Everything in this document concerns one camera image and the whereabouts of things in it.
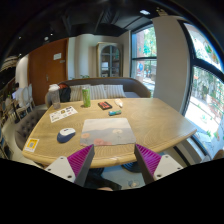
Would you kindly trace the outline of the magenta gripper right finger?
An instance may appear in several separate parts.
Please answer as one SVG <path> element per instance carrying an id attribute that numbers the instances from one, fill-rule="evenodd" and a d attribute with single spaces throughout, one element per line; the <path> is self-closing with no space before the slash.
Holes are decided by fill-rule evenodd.
<path id="1" fill-rule="evenodd" d="M 182 166 L 171 156 L 161 156 L 139 144 L 135 145 L 134 154 L 146 184 L 150 184 L 182 169 Z"/>

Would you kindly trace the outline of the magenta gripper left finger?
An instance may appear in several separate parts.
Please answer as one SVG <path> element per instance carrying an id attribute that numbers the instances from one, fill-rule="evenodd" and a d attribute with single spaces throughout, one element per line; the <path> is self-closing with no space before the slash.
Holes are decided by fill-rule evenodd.
<path id="1" fill-rule="evenodd" d="M 94 146 L 89 145 L 68 157 L 58 157 L 46 171 L 83 187 L 94 154 Z"/>

